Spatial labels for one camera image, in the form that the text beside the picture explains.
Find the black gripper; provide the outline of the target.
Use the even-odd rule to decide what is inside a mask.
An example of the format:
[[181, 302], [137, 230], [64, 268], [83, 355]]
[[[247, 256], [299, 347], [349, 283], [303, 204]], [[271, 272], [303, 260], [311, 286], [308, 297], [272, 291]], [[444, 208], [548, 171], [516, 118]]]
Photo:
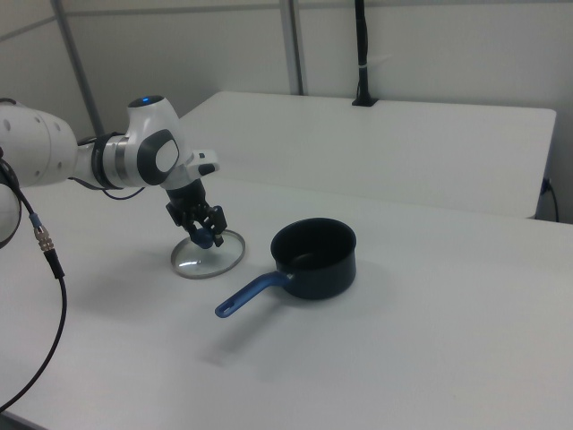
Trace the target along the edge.
[[221, 206], [210, 207], [206, 201], [206, 191], [200, 179], [178, 189], [167, 190], [169, 203], [167, 212], [178, 227], [182, 227], [190, 240], [196, 245], [201, 235], [195, 224], [203, 226], [208, 232], [211, 245], [221, 246], [222, 234], [227, 229], [227, 221]]

